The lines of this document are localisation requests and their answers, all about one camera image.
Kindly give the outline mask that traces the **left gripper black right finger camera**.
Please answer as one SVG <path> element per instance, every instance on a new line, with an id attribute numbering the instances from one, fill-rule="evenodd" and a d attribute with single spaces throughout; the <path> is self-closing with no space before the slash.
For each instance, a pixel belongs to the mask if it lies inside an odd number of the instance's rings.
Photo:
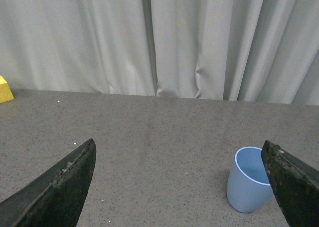
<path id="1" fill-rule="evenodd" d="M 265 141 L 261 157 L 276 201 L 291 227 L 319 225 L 319 172 Z"/>

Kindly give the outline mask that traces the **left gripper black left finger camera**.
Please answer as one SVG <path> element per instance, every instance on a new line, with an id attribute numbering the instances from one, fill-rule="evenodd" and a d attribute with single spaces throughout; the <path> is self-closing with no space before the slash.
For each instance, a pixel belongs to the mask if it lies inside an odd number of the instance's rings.
<path id="1" fill-rule="evenodd" d="M 27 186 L 0 204 L 2 227 L 75 227 L 96 163 L 96 145 L 87 140 Z"/>

